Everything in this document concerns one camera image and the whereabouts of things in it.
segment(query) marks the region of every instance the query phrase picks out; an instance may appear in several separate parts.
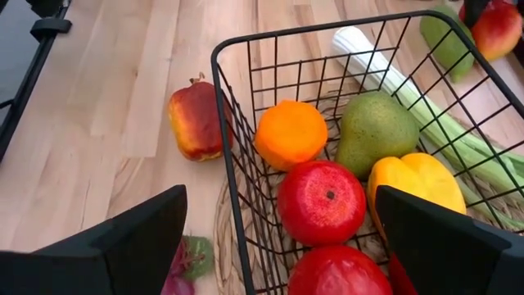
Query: artificial fruit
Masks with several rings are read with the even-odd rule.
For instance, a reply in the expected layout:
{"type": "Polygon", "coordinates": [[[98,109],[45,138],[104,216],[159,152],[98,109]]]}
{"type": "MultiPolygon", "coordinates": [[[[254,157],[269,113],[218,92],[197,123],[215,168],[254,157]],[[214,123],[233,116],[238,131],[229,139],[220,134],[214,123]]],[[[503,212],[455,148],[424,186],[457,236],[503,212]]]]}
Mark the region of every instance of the artificial fruit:
{"type": "Polygon", "coordinates": [[[304,254],[291,271],[289,295],[391,295],[380,268],[365,254],[343,245],[304,254]]]}
{"type": "MultiPolygon", "coordinates": [[[[462,21],[466,20],[465,5],[458,15],[462,21]]],[[[487,61],[494,61],[510,53],[522,37],[522,16],[514,4],[491,0],[470,30],[478,51],[487,61]]]]}
{"type": "MultiPolygon", "coordinates": [[[[177,140],[178,149],[190,161],[207,161],[223,154],[222,132],[215,87],[204,79],[190,79],[191,86],[173,93],[168,103],[168,117],[177,140]]],[[[222,96],[224,105],[228,103],[222,96]]],[[[224,108],[226,120],[231,122],[229,107],[224,108]]],[[[227,131],[229,147],[233,145],[233,133],[227,131]]]]}
{"type": "Polygon", "coordinates": [[[371,217],[384,240],[386,234],[375,209],[377,188],[380,185],[389,185],[415,197],[466,214],[466,203],[459,184],[434,156],[414,152],[401,158],[385,157],[375,163],[368,180],[371,217]]]}
{"type": "Polygon", "coordinates": [[[382,91],[351,98],[340,125],[335,161],[360,180],[368,178],[379,159],[402,157],[418,143],[419,131],[413,115],[382,91]]]}
{"type": "Polygon", "coordinates": [[[275,170],[313,160],[328,140],[322,114],[307,102],[284,100],[260,117],[255,148],[275,170]]]}
{"type": "MultiPolygon", "coordinates": [[[[451,7],[442,4],[434,7],[432,10],[449,16],[464,34],[473,41],[472,33],[466,25],[460,21],[459,16],[457,16],[457,13],[451,9],[451,7]]],[[[454,83],[459,82],[472,69],[473,62],[475,61],[475,57],[471,53],[462,58],[462,56],[468,52],[468,48],[464,45],[464,42],[454,31],[448,33],[451,27],[443,20],[434,16],[423,16],[420,20],[419,29],[427,46],[430,49],[436,46],[433,51],[433,56],[444,69],[449,70],[451,81],[454,83]]]]}
{"type": "Polygon", "coordinates": [[[182,236],[161,295],[193,295],[193,282],[213,270],[214,260],[209,239],[182,236]]]}
{"type": "Polygon", "coordinates": [[[364,222],[366,197],[360,182],[333,161],[293,168],[280,184],[278,214],[284,229],[307,246],[347,241],[364,222]]]}

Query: wood grain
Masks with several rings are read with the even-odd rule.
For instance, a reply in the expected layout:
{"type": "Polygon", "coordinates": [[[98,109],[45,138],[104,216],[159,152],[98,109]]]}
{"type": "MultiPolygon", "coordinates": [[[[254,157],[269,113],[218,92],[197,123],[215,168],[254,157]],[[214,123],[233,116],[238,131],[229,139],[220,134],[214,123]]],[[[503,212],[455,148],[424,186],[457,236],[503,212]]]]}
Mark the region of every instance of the wood grain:
{"type": "MultiPolygon", "coordinates": [[[[186,233],[212,238],[224,161],[193,163],[176,147],[165,114],[172,92],[202,71],[210,77],[210,53],[238,35],[424,9],[436,1],[377,0],[74,0],[74,23],[59,36],[43,68],[15,136],[0,166],[0,248],[33,251],[125,211],[175,184],[189,196],[186,233]]],[[[380,46],[395,46],[404,22],[388,23],[380,46]]],[[[372,40],[380,24],[363,25],[372,40]]],[[[277,62],[331,54],[334,30],[278,40],[277,62]]],[[[393,66],[407,75],[424,58],[416,20],[406,32],[393,66]]],[[[253,42],[254,67],[274,64],[274,39],[253,42]]],[[[246,45],[219,56],[244,115],[253,120],[246,45]]],[[[524,98],[514,57],[495,61],[513,92],[524,98]]],[[[300,81],[320,78],[322,62],[304,64],[300,81]]],[[[325,77],[343,69],[329,61],[325,77]]],[[[457,88],[463,93],[485,73],[475,71],[457,88]]],[[[254,88],[273,87],[273,70],[253,74],[254,88]]],[[[278,84],[297,83],[296,66],[278,68],[278,84]]],[[[428,65],[413,77],[423,88],[438,73],[428,65]]],[[[322,91],[340,80],[323,84],[322,91]]],[[[319,84],[300,87],[300,99],[316,97],[319,84]]],[[[278,90],[293,98],[296,87],[278,90]]],[[[454,101],[444,84],[428,95],[442,107],[454,101]]],[[[257,93],[255,107],[274,104],[273,91],[257,93]]],[[[477,120],[507,101],[493,84],[464,99],[477,120]]],[[[468,120],[458,107],[451,112],[468,120]]],[[[524,124],[505,111],[483,127],[503,145],[524,139],[524,124]]],[[[211,275],[201,294],[217,293],[211,275]]]]}

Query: apple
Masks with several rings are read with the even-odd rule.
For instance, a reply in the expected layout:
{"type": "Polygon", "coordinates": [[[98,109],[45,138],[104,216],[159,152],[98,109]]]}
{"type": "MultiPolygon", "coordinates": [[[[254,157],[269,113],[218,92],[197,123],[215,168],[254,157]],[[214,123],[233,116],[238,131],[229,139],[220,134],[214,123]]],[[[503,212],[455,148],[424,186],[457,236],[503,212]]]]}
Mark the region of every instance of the apple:
{"type": "MultiPolygon", "coordinates": [[[[458,13],[461,21],[465,20],[465,11],[462,5],[458,13]]],[[[522,36],[522,16],[515,5],[504,0],[491,0],[469,29],[478,51],[487,61],[494,61],[510,53],[517,45],[522,36]]]]}
{"type": "MultiPolygon", "coordinates": [[[[190,79],[191,86],[175,91],[167,104],[171,129],[182,155],[189,161],[208,161],[223,155],[224,143],[220,129],[219,110],[213,84],[204,81],[204,74],[190,79]]],[[[227,106],[226,97],[222,96],[227,106]]],[[[224,108],[226,121],[233,122],[229,107],[224,108]]],[[[227,129],[229,147],[233,131],[227,129]]]]}
{"type": "Polygon", "coordinates": [[[344,166],[309,161],[287,173],[278,190],[277,210],[296,241],[311,247],[340,244],[364,222],[366,197],[344,166]]]}

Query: red pomegranate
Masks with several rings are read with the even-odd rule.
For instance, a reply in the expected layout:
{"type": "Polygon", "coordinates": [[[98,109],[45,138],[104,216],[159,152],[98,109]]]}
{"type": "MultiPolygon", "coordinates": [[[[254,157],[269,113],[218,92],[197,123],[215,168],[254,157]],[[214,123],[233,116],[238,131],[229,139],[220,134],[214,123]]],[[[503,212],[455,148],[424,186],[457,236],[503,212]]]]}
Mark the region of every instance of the red pomegranate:
{"type": "Polygon", "coordinates": [[[278,190],[284,229],[306,246],[340,244],[364,222],[366,197],[356,177],[333,161],[294,167],[278,190]]]}
{"type": "Polygon", "coordinates": [[[380,268],[352,247],[315,248],[296,263],[288,284],[289,295],[391,295],[380,268]]]}

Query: mango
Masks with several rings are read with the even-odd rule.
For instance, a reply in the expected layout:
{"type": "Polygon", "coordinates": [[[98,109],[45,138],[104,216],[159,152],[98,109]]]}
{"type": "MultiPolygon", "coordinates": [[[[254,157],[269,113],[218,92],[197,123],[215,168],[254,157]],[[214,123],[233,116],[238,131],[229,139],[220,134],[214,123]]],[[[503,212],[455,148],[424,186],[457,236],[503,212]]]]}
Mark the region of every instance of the mango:
{"type": "MultiPolygon", "coordinates": [[[[190,79],[191,86],[171,95],[167,113],[178,149],[189,161],[208,161],[223,155],[224,144],[219,124],[219,111],[213,84],[202,81],[204,75],[190,79]]],[[[225,117],[232,121],[231,109],[224,100],[225,117]]],[[[229,147],[233,146],[233,132],[227,130],[229,147]]]]}
{"type": "MultiPolygon", "coordinates": [[[[458,16],[465,21],[464,5],[458,16]]],[[[517,46],[522,36],[522,16],[514,4],[492,0],[470,29],[478,51],[487,61],[495,61],[517,46]]]]}

